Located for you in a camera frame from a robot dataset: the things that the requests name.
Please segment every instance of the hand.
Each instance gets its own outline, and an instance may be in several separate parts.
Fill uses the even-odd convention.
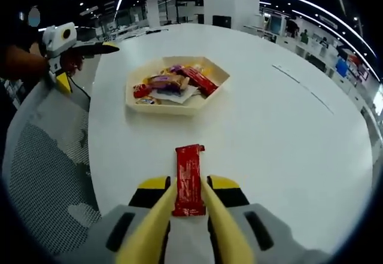
[[[48,68],[48,61],[41,55],[10,45],[5,49],[5,62],[0,69],[0,77],[9,80],[34,80],[42,77]]]
[[[69,49],[61,54],[60,64],[62,69],[72,77],[76,73],[76,69],[79,71],[82,70],[83,59],[84,57],[76,53],[74,50]]]

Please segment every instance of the office desk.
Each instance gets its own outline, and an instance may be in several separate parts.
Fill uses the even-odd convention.
[[[338,61],[336,49],[329,46],[324,49],[323,46],[312,39],[309,39],[309,43],[305,44],[299,40],[289,37],[278,37],[277,44],[291,50],[298,54],[300,57],[306,59],[307,54],[310,54],[325,64],[326,70],[324,71],[327,75],[331,75],[335,70],[336,62]]]
[[[101,214],[128,204],[145,179],[175,176],[174,148],[199,143],[206,147],[202,175],[235,180],[306,248],[336,249],[367,205],[372,182],[369,134],[347,95],[301,57],[261,38],[207,25],[167,28],[123,41],[119,52],[100,59],[89,155]],[[194,118],[127,109],[127,75],[163,56],[205,56],[231,78]]]

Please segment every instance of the red candy bar wrapper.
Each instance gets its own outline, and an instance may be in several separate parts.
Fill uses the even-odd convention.
[[[199,152],[203,145],[178,147],[177,152],[177,199],[173,216],[200,216],[206,214],[201,198]]]
[[[213,82],[211,82],[207,77],[201,74],[198,70],[192,67],[186,67],[181,70],[178,70],[177,73],[183,74],[186,77],[190,77],[191,82],[196,84],[199,90],[203,95],[211,95],[217,88]]]
[[[133,86],[134,98],[143,98],[151,93],[151,87],[146,84],[138,84]]]

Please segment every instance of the gray mesh chair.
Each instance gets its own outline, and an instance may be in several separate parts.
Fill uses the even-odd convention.
[[[85,243],[101,218],[89,171],[89,100],[83,97],[75,104],[40,82],[7,134],[4,186],[27,230],[53,256]]]

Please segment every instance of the black cable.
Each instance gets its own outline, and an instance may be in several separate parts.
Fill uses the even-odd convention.
[[[81,90],[81,91],[82,91],[82,92],[89,98],[89,101],[90,101],[90,95],[88,95],[88,94],[86,93],[86,91],[83,90],[80,86],[78,86],[78,84],[74,82],[74,80],[72,79],[72,77],[68,76],[68,78],[72,81],[72,83],[75,85],[75,87],[77,87],[78,89],[80,89],[80,90]]]

